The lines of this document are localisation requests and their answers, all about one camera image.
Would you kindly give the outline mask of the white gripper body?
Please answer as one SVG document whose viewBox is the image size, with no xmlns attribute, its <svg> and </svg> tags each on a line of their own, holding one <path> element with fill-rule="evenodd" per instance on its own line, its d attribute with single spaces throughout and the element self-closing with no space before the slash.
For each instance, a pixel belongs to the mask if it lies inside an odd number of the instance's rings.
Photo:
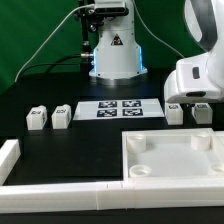
<svg viewBox="0 0 224 224">
<path fill-rule="evenodd" d="M 164 100 L 167 103 L 224 102 L 224 89 L 208 76 L 208 54 L 181 59 L 164 84 Z"/>
</svg>

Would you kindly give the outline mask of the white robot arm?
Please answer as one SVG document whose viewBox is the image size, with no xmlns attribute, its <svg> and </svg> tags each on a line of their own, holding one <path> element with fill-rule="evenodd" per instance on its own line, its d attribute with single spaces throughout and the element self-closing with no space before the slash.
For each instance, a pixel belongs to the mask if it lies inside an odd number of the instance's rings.
<svg viewBox="0 0 224 224">
<path fill-rule="evenodd" d="M 133 0 L 95 0 L 99 42 L 93 51 L 92 80 L 126 84 L 147 73 L 134 36 Z M 185 0 L 189 32 L 203 54 L 181 59 L 166 79 L 167 103 L 224 101 L 224 0 Z"/>
</svg>

